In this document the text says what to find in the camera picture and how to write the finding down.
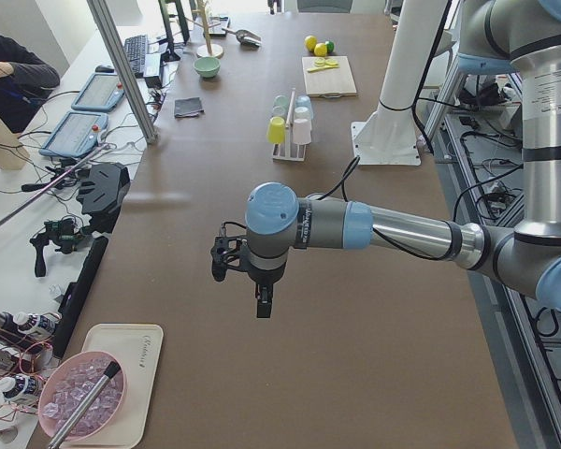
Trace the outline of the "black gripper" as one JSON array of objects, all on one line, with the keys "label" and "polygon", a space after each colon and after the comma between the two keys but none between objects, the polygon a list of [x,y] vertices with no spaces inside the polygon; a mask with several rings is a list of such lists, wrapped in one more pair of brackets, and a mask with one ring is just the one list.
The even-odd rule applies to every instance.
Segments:
[{"label": "black gripper", "polygon": [[223,282],[228,270],[246,273],[256,283],[256,317],[269,318],[272,313],[272,286],[275,270],[257,268],[249,258],[249,248],[242,236],[219,236],[210,250],[211,273],[216,282]]}]

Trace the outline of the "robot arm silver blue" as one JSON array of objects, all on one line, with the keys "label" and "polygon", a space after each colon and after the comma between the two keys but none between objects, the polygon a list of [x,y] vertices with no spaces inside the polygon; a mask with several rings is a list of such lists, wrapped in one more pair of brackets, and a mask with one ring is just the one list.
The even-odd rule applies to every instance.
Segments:
[{"label": "robot arm silver blue", "polygon": [[561,311],[561,1],[467,1],[458,59],[470,74],[522,76],[525,212],[519,224],[458,224],[328,195],[300,198],[268,182],[248,197],[244,233],[215,239],[215,280],[228,270],[247,273],[256,314],[267,318],[291,249],[378,245],[477,270]]}]

